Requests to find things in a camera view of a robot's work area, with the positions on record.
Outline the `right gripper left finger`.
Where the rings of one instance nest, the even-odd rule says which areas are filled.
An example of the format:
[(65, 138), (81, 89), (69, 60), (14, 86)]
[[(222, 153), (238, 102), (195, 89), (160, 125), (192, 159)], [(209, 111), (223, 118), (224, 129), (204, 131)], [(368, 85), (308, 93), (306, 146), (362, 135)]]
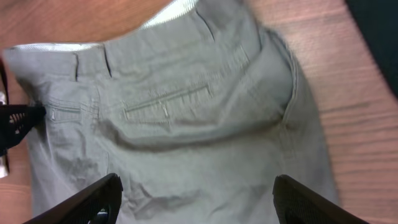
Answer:
[(111, 173), (25, 224), (115, 224), (122, 192), (120, 176)]

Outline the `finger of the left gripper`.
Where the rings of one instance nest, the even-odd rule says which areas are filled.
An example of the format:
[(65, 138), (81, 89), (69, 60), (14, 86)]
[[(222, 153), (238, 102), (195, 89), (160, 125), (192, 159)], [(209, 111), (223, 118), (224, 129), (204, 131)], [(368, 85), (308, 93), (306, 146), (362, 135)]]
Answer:
[(1, 155), (18, 145), (45, 115), (42, 105), (1, 105)]

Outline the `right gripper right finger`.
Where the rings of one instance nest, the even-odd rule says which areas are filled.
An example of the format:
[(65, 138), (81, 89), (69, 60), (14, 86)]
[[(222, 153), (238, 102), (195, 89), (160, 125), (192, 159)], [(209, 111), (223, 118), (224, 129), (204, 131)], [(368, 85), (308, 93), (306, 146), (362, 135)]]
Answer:
[(275, 178), (272, 193), (280, 224), (369, 224), (288, 175)]

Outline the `grey shorts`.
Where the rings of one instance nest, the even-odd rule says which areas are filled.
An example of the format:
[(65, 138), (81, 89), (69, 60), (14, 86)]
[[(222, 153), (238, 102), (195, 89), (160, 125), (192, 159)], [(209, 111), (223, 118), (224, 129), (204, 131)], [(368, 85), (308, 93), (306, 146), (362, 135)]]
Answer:
[(27, 135), (34, 215), (109, 173), (119, 223), (277, 223), (281, 174), (338, 201), (303, 71), (243, 1), (174, 1), (119, 39), (4, 59), (47, 112)]

